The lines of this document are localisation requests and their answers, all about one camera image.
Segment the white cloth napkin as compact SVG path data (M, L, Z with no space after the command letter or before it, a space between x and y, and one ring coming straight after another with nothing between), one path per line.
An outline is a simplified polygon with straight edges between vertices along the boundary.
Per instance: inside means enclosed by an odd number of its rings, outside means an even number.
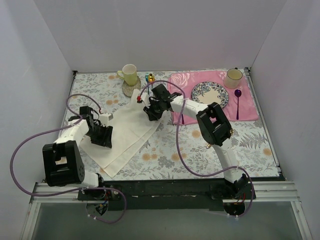
M82 150L111 178L129 162L161 123L161 120L150 121L143 110L145 104L137 103L140 93L135 89L130 103L113 114L110 121L113 127L112 148L95 145L88 137L80 142Z

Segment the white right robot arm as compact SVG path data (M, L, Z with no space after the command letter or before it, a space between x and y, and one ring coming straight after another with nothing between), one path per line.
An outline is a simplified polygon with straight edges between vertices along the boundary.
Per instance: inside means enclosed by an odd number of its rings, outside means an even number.
M223 174L227 195L232 199L246 196L253 200L255 189L252 179L239 165L232 150L233 129L221 106L216 102L203 104L190 100L182 89L171 93L164 86L164 81L151 91L152 95L140 93L136 99L139 104L144 103L143 111L148 119L158 121L164 112L178 113L179 121L183 116L195 119L203 139L217 154L222 170L216 174Z

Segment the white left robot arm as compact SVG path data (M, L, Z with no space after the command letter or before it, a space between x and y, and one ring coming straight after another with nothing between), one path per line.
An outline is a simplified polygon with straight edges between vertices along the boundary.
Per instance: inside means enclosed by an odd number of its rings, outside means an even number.
M68 128L51 144L42 148L45 179L50 187L64 187L79 185L89 188L89 194L95 200L106 196L106 187L101 184L102 177L98 173L85 170L79 150L84 137L95 147L112 148L113 127L109 121L113 114L101 114L94 119L93 108L82 106L79 115L69 118Z

